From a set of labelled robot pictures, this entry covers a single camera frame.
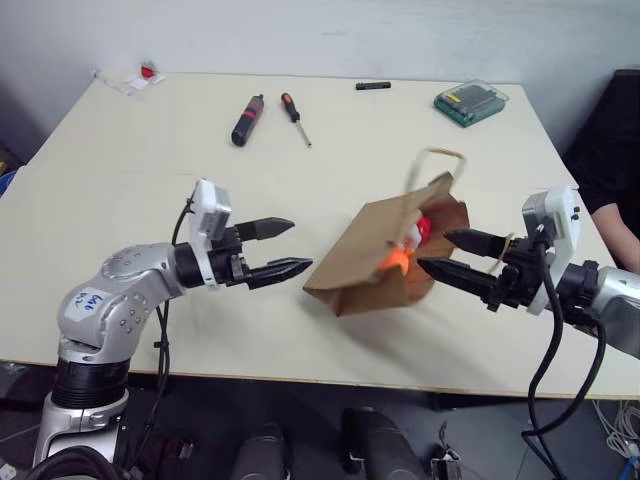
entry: white table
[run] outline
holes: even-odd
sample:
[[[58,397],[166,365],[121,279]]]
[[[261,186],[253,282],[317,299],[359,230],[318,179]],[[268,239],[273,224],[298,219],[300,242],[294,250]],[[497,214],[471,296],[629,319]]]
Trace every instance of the white table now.
[[[468,168],[453,194],[474,228],[524,231],[532,193],[573,183],[523,89],[500,114],[462,129],[432,107],[452,84],[394,81],[356,92],[353,80],[173,74],[125,97],[94,83],[0,200],[0,358],[53,364],[58,304],[114,251],[168,241],[198,177],[231,192],[232,221],[280,216],[296,227],[246,245],[252,266],[299,256],[322,259],[363,203],[401,193],[416,152],[442,146]],[[288,91],[313,141],[307,149],[280,105]],[[244,148],[230,132],[249,98],[265,111]],[[426,183],[445,169],[434,160]],[[489,262],[457,251],[454,258]],[[612,264],[587,215],[573,261]],[[479,299],[437,284],[419,304],[335,318],[302,291],[313,267],[249,292],[195,289],[172,305],[172,370],[200,376],[299,380],[440,392],[525,395],[548,344],[551,315],[487,311]],[[155,371],[158,337],[147,326],[132,360]],[[595,340],[565,328],[541,396],[573,396]],[[640,398],[640,362],[608,348],[593,398]]]

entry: paper bag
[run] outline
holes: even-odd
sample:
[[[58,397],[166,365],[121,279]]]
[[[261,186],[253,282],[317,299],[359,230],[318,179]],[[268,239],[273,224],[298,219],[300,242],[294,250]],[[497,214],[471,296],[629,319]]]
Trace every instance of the paper bag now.
[[[422,270],[420,257],[449,257],[453,244],[443,232],[469,228],[467,207],[449,193],[450,173],[405,195],[367,203],[318,265],[304,290],[337,315],[411,305],[423,298],[434,280]],[[409,272],[378,266],[422,215],[432,221],[431,236],[410,257]]]

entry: floor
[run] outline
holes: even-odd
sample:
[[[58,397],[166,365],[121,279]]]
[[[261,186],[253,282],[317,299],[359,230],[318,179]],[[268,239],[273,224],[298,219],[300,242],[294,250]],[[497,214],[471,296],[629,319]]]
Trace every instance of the floor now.
[[[0,364],[0,396],[28,371]],[[38,382],[44,384],[44,390],[48,388],[46,381]],[[142,423],[152,398],[151,391],[134,390],[129,417]],[[462,456],[464,479],[551,479],[520,438],[520,431],[527,428],[525,404],[433,411],[427,408],[429,402],[427,394],[415,391],[173,377],[158,428],[180,431],[195,440],[194,455],[185,463],[180,478],[226,479],[243,439],[264,423],[276,422],[291,441],[293,479],[357,480],[364,477],[346,475],[337,461],[339,418],[344,408],[372,407],[402,429],[421,458],[428,456],[437,442],[440,426],[447,421],[447,439]],[[541,418],[557,414],[564,404],[541,402]],[[611,402],[605,409],[612,415],[615,404]],[[0,417],[0,456],[10,448],[7,444],[13,443],[2,442],[1,438],[10,433],[2,423],[16,421],[15,425],[25,428],[37,423],[37,414],[5,412]],[[23,437],[20,448],[25,450],[24,455],[30,455],[35,431]],[[624,468],[623,459],[605,446],[590,403],[547,437],[569,479],[612,480]],[[16,478],[20,480],[24,475],[19,473]]]

